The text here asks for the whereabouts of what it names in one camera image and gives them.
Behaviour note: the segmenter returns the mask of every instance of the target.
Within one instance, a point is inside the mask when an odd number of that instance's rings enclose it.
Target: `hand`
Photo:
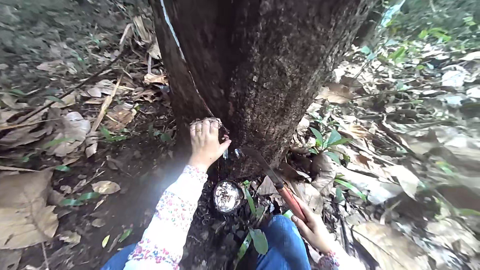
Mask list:
[[[208,167],[217,160],[232,142],[226,140],[220,144],[218,141],[218,129],[220,119],[208,120],[192,124],[190,126],[190,137],[192,139],[192,156],[188,165],[206,172]]]
[[[314,214],[310,207],[297,196],[293,195],[293,197],[299,203],[303,214],[307,218],[307,223],[304,223],[296,216],[292,216],[292,221],[298,227],[300,234],[307,239],[308,243],[318,248],[322,253],[327,254],[331,252],[335,240],[328,232],[327,227],[325,227],[322,216]]]

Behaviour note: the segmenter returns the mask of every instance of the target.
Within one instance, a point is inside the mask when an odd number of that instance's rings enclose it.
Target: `rubber tree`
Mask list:
[[[180,138],[203,117],[222,120],[231,149],[271,166],[342,59],[375,0],[150,0]],[[259,172],[228,165],[235,177]]]

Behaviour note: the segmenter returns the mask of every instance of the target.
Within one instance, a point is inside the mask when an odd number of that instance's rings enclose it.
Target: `red handle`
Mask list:
[[[282,196],[282,198],[285,200],[287,203],[288,207],[290,210],[292,210],[293,214],[303,220],[303,222],[307,222],[307,219],[305,215],[303,214],[299,203],[295,200],[295,198],[292,196],[292,194],[285,188],[277,189],[278,193]]]

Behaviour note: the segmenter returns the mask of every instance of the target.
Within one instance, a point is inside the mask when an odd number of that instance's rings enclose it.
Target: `jeans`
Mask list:
[[[257,258],[257,270],[310,270],[307,251],[297,226],[287,217],[275,215],[262,228],[268,252]],[[122,270],[135,244],[124,247],[111,257],[101,270]]]

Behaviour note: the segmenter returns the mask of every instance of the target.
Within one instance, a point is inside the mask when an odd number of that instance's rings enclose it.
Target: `finger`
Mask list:
[[[202,122],[198,122],[195,125],[195,133],[197,136],[202,135]]]
[[[228,149],[228,147],[230,146],[230,144],[232,143],[231,140],[226,140],[225,142],[223,142],[219,147],[218,147],[218,151],[220,152],[220,155],[225,152],[225,150]]]
[[[297,197],[295,194],[292,194],[292,195],[295,198],[295,200],[298,202],[298,204],[301,208],[301,211],[303,212],[303,214],[307,218],[307,221],[308,222],[315,221],[315,214],[310,209],[310,207],[304,201],[302,201],[299,197]]]
[[[315,234],[310,230],[310,228],[298,217],[292,216],[292,221],[295,223],[301,235],[305,236],[307,240],[313,239]]]
[[[212,123],[210,124],[210,134],[218,137],[219,127],[220,127],[220,125],[218,124],[217,121],[212,121]]]
[[[195,125],[190,125],[190,138],[195,137]]]
[[[210,120],[204,119],[202,121],[202,135],[206,137],[210,134]]]

